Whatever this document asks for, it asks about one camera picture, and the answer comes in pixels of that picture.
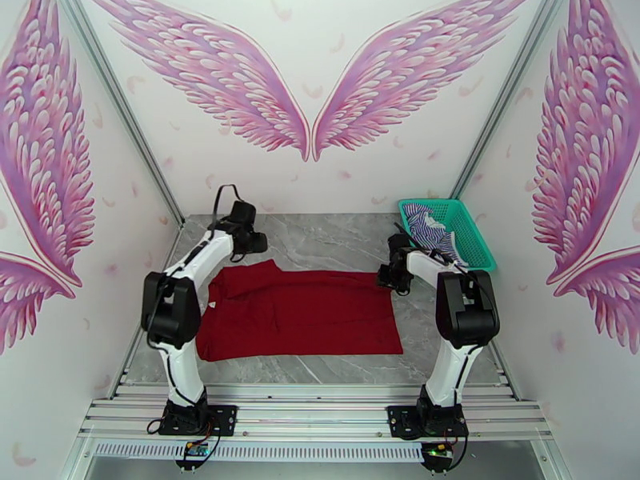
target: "marble table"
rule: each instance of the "marble table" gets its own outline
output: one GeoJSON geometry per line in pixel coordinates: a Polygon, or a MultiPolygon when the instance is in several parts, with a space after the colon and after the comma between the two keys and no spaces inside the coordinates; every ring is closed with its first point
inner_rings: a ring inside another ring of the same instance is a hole
{"type": "MultiPolygon", "coordinates": [[[[272,258],[283,270],[358,270],[375,272],[388,259],[386,240],[395,232],[397,214],[259,215],[255,229],[266,233],[265,254],[248,255],[246,266],[272,258]]],[[[209,215],[187,219],[174,260],[188,252],[210,223],[209,215]]],[[[219,269],[214,270],[211,278],[219,269]]],[[[198,292],[206,299],[206,288],[198,292]]],[[[204,383],[378,383],[424,382],[432,371],[440,336],[435,325],[435,289],[415,279],[411,294],[393,296],[394,314],[403,355],[273,356],[235,358],[220,362],[198,360],[204,383]]],[[[469,382],[497,383],[494,356],[485,349],[471,369],[469,382]]],[[[157,351],[138,344],[127,382],[166,382],[157,351]]]]}

